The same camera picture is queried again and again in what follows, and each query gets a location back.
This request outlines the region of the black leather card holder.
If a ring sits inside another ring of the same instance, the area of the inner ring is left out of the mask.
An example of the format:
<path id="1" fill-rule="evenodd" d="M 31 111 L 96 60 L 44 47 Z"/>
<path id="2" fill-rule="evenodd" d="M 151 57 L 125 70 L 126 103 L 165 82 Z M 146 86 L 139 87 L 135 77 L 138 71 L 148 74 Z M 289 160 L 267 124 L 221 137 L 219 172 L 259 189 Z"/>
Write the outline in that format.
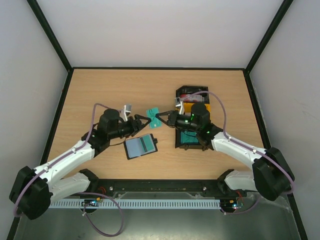
<path id="1" fill-rule="evenodd" d="M 143 153 L 142 145 L 140 142 L 140 137 L 135 137 L 135 138 L 132 138 L 129 140 L 125 140 L 123 143 L 123 146 L 124 146 L 126 158 L 128 160 L 131 160 L 131 159 L 139 158 L 139 157 L 157 152 L 158 151 L 158 148 L 157 148 L 158 139 L 155 138 L 153 136 L 153 134 L 151 134 L 151 136 L 152 136 L 153 143 L 155 146 L 155 151 L 147 153 L 147 154 Z"/>

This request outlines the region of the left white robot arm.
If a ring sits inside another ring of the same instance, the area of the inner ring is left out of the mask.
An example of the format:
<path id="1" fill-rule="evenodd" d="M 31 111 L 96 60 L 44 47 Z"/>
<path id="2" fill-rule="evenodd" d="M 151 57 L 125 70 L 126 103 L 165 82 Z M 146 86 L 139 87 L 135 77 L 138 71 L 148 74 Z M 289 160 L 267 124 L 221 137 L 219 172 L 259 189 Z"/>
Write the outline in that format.
<path id="1" fill-rule="evenodd" d="M 15 178 L 9 199 L 14 203 L 15 217 L 25 215 L 30 220 L 41 216 L 55 201 L 84 192 L 91 181 L 84 173 L 65 175 L 79 165 L 92 160 L 117 138 L 133 137 L 151 123 L 149 117 L 130 116 L 122 109 L 106 109 L 97 123 L 73 147 L 53 160 L 35 168 L 21 168 Z"/>

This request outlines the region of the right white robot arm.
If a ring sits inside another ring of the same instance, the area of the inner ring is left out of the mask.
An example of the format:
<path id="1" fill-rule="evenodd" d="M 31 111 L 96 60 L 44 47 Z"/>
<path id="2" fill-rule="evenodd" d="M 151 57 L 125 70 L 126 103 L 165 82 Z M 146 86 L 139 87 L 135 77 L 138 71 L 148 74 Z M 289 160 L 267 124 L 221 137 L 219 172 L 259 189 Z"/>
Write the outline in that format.
<path id="1" fill-rule="evenodd" d="M 195 132 L 199 144 L 205 149 L 224 153 L 250 169 L 227 173 L 218 183 L 218 191 L 222 195 L 229 196 L 235 190 L 244 190 L 258 192 L 265 199 L 274 201 L 281 194 L 293 191 L 294 176 L 279 149 L 256 147 L 227 134 L 211 122 L 205 104 L 193 104 L 190 115 L 170 110 L 155 116 L 168 127 Z"/>

